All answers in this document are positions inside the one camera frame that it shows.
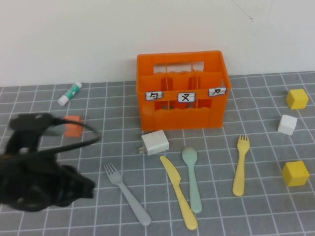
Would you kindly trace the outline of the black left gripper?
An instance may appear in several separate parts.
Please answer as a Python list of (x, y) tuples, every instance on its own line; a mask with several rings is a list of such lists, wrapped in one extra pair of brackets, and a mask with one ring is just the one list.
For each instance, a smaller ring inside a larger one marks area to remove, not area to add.
[(95, 182), (84, 179), (77, 169), (60, 165), (55, 157), (35, 159), (22, 166), (22, 184), (17, 209), (41, 211), (49, 206), (67, 207), (75, 199), (92, 199)]

